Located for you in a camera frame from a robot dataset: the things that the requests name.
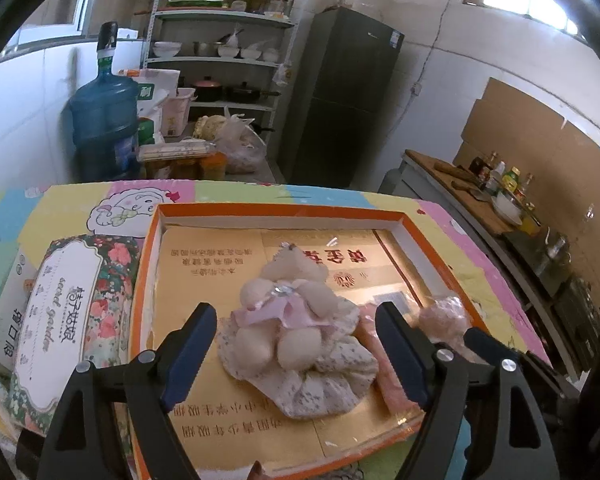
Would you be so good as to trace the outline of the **pink face mask pack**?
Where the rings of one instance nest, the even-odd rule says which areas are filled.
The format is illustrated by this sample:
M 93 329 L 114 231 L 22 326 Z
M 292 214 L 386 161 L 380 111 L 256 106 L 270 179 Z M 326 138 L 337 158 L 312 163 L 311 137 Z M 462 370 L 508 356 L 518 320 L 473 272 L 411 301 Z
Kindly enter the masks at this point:
M 405 394 L 396 372 L 382 346 L 375 325 L 377 304 L 368 302 L 360 307 L 360 319 L 354 332 L 360 343 L 374 356 L 378 362 L 376 375 L 377 389 L 384 400 L 390 414 L 401 415 L 418 408 Z

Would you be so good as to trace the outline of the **white floral scrunchie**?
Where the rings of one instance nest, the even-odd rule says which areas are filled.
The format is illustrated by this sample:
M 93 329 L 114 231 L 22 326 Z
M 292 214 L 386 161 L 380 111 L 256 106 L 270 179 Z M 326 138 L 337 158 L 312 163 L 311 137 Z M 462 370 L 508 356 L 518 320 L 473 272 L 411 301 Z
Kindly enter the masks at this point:
M 304 328 L 299 336 L 280 324 L 266 323 L 274 337 L 272 360 L 258 370 L 246 365 L 239 351 L 238 325 L 221 321 L 216 340 L 227 374 L 249 382 L 292 419 L 312 419 L 352 411 L 367 396 L 379 364 L 354 336 L 360 308 L 341 299 L 323 327 Z

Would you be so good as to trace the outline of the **pink dress plush bear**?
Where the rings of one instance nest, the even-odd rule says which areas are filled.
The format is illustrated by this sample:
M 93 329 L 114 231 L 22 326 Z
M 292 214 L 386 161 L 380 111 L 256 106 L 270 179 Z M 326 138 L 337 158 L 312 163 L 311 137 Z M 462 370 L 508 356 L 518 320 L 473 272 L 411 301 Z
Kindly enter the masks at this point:
M 284 243 L 259 276 L 242 285 L 240 307 L 230 315 L 233 356 L 242 374 L 254 376 L 272 365 L 303 372 L 314 365 L 339 307 L 327 277 L 324 264 Z

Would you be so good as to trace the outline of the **pink item in plastic wrap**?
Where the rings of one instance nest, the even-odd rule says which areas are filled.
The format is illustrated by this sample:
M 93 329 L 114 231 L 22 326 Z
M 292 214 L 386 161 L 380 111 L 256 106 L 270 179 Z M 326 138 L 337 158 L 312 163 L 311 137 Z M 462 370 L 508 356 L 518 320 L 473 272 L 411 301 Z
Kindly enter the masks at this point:
M 434 344 L 447 344 L 460 351 L 471 322 L 460 298 L 447 296 L 420 310 L 417 326 Z

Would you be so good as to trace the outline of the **floral tissue box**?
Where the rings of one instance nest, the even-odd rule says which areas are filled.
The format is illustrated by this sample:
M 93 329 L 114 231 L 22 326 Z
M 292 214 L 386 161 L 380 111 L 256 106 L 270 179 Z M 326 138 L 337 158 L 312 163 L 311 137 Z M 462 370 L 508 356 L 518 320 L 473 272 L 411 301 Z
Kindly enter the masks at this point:
M 44 436 L 74 368 L 122 364 L 128 356 L 135 238 L 79 235 L 54 240 L 24 312 L 8 409 L 18 426 Z

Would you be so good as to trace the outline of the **green white box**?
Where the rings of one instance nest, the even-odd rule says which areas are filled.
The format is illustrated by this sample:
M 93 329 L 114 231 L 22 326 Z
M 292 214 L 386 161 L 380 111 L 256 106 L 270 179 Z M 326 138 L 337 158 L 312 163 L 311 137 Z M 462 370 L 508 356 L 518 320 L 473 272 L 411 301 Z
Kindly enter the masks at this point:
M 17 242 L 0 242 L 0 375 L 8 377 L 15 366 L 24 312 L 38 269 Z

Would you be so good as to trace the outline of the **condiment bottles group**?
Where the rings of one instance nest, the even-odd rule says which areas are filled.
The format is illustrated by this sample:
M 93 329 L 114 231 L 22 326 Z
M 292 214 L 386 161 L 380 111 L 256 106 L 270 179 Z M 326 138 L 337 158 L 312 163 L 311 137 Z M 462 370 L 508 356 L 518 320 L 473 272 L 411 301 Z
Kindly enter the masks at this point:
M 527 200 L 534 175 L 529 172 L 524 176 L 517 167 L 506 167 L 497 152 L 488 160 L 475 157 L 468 171 L 478 179 L 478 186 L 471 188 L 469 194 L 479 202 L 490 204 L 505 222 L 521 226 L 524 216 L 534 209 Z

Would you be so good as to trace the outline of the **wooden cutting board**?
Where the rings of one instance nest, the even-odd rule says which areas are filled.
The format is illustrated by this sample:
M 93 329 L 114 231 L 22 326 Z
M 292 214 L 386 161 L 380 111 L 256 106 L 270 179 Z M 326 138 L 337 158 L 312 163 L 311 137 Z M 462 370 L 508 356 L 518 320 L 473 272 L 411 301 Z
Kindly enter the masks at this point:
M 469 193 L 470 190 L 478 190 L 475 185 L 440 170 L 442 166 L 451 168 L 447 162 L 412 150 L 406 150 L 402 160 L 405 164 L 404 181 L 407 178 L 419 178 L 427 188 L 431 188 L 428 195 L 425 195 L 425 191 L 417 191 L 424 200 L 448 204 L 476 229 L 480 226 L 491 236 L 499 237 L 515 231 L 516 226 L 502 219 L 490 200 L 482 202 Z

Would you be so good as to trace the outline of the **colourful cartoon bed sheet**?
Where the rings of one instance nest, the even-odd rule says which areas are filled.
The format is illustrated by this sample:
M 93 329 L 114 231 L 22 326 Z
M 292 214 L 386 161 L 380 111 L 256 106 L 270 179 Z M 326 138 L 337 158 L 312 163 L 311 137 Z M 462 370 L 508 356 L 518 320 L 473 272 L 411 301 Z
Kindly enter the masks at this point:
M 40 268 L 54 240 L 79 235 L 127 236 L 136 239 L 143 255 L 152 215 L 161 204 L 291 204 L 378 209 L 408 214 L 425 233 L 443 261 L 454 271 L 460 287 L 483 318 L 486 332 L 508 346 L 544 354 L 531 326 L 506 281 L 439 205 L 399 196 L 360 193 L 302 185 L 260 185 L 213 181 L 130 181 L 55 185 L 0 194 L 0 242 L 17 242 L 32 266 Z M 134 292 L 126 361 L 130 344 Z M 389 479 L 400 468 L 407 438 L 357 460 L 365 479 Z

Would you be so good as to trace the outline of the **plastic bag with food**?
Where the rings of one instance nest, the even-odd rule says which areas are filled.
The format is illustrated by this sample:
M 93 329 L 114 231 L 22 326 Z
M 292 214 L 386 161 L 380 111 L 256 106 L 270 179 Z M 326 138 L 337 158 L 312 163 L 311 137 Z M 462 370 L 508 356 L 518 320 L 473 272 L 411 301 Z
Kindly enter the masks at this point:
M 265 162 L 266 143 L 251 127 L 252 118 L 232 114 L 202 116 L 194 123 L 193 137 L 205 140 L 227 158 L 228 174 L 254 174 Z

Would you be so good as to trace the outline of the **blue water jug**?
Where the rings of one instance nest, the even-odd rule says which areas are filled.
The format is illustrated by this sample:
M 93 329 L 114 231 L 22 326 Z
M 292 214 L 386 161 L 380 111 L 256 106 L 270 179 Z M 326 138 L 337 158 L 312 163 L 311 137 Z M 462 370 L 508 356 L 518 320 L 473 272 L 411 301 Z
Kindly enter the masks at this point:
M 100 26 L 97 76 L 68 103 L 76 166 L 82 182 L 130 180 L 137 174 L 137 98 L 140 85 L 112 72 L 118 24 Z

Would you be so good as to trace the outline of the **dark grey refrigerator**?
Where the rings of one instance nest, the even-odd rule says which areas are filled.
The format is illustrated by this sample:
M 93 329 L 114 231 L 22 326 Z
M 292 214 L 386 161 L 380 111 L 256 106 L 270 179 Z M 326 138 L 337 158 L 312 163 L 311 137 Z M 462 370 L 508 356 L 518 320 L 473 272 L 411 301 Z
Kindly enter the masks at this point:
M 347 8 L 314 18 L 290 99 L 277 163 L 291 184 L 346 188 L 403 44 L 402 32 Z

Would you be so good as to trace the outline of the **white rice sack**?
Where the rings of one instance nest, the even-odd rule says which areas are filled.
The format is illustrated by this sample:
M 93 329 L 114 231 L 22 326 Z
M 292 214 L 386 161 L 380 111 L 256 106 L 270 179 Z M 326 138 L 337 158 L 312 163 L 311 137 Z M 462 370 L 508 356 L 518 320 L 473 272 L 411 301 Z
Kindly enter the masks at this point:
M 155 134 L 162 126 L 163 105 L 176 97 L 180 72 L 162 68 L 119 70 L 119 76 L 132 78 L 138 84 L 138 144 L 155 144 Z

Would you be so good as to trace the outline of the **metal kitchen shelf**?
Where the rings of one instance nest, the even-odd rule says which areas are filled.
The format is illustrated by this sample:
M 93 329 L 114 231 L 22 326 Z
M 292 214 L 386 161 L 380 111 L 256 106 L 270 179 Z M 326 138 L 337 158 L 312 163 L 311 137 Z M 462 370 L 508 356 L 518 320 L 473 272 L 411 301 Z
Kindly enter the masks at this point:
M 193 88 L 189 116 L 228 110 L 269 138 L 291 68 L 306 0 L 154 0 L 145 68 L 177 70 Z

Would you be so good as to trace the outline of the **cardboard sheet on wall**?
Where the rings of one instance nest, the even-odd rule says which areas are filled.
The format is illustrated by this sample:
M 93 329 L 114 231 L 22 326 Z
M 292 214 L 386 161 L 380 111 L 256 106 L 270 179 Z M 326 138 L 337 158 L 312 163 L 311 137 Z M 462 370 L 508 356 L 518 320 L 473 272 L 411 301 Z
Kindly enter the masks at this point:
M 476 99 L 454 160 L 498 154 L 523 176 L 540 219 L 600 242 L 600 147 L 557 112 L 491 78 Z

